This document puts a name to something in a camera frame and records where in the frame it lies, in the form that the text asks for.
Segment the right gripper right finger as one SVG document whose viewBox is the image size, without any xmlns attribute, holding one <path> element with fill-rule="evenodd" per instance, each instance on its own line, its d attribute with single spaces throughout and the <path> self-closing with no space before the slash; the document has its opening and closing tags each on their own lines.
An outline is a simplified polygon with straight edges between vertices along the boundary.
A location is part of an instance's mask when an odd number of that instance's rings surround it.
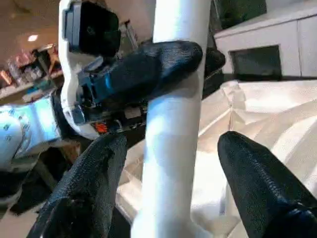
<svg viewBox="0 0 317 238">
<path fill-rule="evenodd" d="M 228 131 L 220 164 L 250 238 L 315 238 L 317 200 L 265 146 Z"/>
</svg>

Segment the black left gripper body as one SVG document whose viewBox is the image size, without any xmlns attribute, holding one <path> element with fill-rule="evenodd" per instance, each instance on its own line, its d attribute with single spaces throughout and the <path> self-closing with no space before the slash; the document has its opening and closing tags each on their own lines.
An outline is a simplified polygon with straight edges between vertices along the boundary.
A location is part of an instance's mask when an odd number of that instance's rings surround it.
<svg viewBox="0 0 317 238">
<path fill-rule="evenodd" d="M 91 125 L 98 134 L 121 133 L 144 126 L 147 101 L 132 100 L 126 93 L 108 89 L 109 68 L 109 61 L 98 58 L 77 73 L 74 123 Z"/>
</svg>

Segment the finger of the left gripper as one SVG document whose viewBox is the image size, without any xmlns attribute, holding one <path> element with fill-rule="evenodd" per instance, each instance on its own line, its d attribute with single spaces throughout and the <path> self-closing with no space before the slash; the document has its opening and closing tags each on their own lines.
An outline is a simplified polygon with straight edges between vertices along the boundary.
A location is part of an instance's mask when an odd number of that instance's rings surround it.
<svg viewBox="0 0 317 238">
<path fill-rule="evenodd" d="M 204 76 L 210 76 L 219 71 L 223 68 L 225 63 L 226 58 L 222 52 L 215 48 L 207 47 Z"/>
<path fill-rule="evenodd" d="M 141 46 L 110 68 L 110 96 L 123 101 L 152 98 L 194 73 L 203 58 L 201 46 L 171 41 Z"/>
</svg>

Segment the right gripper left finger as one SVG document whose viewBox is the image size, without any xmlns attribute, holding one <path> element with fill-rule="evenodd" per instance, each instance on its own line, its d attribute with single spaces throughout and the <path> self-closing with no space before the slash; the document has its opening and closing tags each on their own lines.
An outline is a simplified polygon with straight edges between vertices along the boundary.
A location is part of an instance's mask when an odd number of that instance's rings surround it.
<svg viewBox="0 0 317 238">
<path fill-rule="evenodd" d="M 122 134 L 93 141 L 57 184 L 27 236 L 106 238 L 126 155 Z"/>
</svg>

